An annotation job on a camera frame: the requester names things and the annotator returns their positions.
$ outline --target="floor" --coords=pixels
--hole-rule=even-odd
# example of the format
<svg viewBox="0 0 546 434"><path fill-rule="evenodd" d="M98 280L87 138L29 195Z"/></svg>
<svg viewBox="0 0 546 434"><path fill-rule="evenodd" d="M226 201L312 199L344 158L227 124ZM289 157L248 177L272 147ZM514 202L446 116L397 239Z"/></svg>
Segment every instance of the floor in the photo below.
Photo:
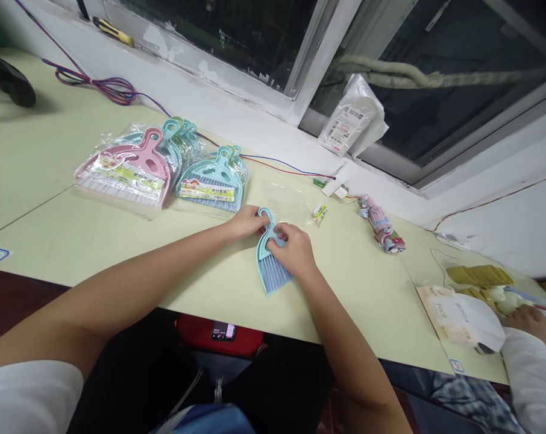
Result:
<svg viewBox="0 0 546 434"><path fill-rule="evenodd" d="M10 330L21 320L48 304L67 288L31 278L0 272L0 336ZM404 392L396 394L410 421L413 432L418 428L412 410ZM319 422L318 434L339 434L345 432L343 409L339 391L334 389L327 404L322 420Z"/></svg>

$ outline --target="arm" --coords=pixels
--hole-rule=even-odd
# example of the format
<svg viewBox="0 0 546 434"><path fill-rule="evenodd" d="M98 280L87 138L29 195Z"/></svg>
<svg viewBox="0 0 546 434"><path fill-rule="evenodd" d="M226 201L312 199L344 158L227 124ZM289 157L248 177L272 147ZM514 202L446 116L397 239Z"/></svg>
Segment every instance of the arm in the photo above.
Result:
<svg viewBox="0 0 546 434"><path fill-rule="evenodd" d="M287 223L275 231L287 244L281 248L270 240L267 248L295 276L307 298L342 393L349 431L411 433L379 360L317 268L309 236Z"/></svg>
<svg viewBox="0 0 546 434"><path fill-rule="evenodd" d="M516 415L526 431L546 433L546 317L522 306L506 325L502 355Z"/></svg>
<svg viewBox="0 0 546 434"><path fill-rule="evenodd" d="M60 360L88 378L108 340L150 313L191 270L269 224L243 207L225 224L133 257L68 290L0 338L0 366Z"/></svg>

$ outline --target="person's left hand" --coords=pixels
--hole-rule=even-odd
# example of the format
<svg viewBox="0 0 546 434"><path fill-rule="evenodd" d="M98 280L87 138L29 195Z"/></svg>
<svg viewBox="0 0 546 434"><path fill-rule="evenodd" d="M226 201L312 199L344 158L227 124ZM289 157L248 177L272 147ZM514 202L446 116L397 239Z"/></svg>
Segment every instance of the person's left hand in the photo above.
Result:
<svg viewBox="0 0 546 434"><path fill-rule="evenodd" d="M254 233L263 233L263 226L271 223L271 220L267 216L257 215L258 211L258 206L245 205L224 225L237 240L247 238Z"/></svg>
<svg viewBox="0 0 546 434"><path fill-rule="evenodd" d="M530 333L546 344L546 316L534 306L520 306L508 315L504 325Z"/></svg>

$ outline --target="red chair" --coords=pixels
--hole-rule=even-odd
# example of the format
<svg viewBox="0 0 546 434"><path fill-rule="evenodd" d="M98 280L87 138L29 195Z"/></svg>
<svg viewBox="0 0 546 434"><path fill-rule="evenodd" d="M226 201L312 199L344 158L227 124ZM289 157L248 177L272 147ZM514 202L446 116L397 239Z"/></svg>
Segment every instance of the red chair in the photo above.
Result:
<svg viewBox="0 0 546 434"><path fill-rule="evenodd" d="M251 358L263 344L263 332L244 327L237 327L233 341L216 341L212 338L213 323L212 319L182 314L175 327L184 345L203 351Z"/></svg>

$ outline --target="white wall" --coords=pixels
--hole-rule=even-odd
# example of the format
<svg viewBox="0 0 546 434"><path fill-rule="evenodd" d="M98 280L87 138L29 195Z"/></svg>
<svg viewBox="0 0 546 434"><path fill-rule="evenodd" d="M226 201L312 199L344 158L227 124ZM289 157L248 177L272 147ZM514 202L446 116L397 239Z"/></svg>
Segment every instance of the white wall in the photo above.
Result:
<svg viewBox="0 0 546 434"><path fill-rule="evenodd" d="M342 163L308 134L173 65L121 45L46 0L24 3L91 77L122 76L169 113L303 170L329 173ZM16 46L70 66L15 2L0 0L0 23ZM504 159L504 152L513 155ZM446 175L437 183L438 191L443 183L459 184L430 200L364 163L350 162L347 171L347 186L353 194L371 194L386 211L433 228L445 214L546 177L546 115ZM546 276L546 182L452 217L441 230L479 235L474 240L481 253L531 276Z"/></svg>

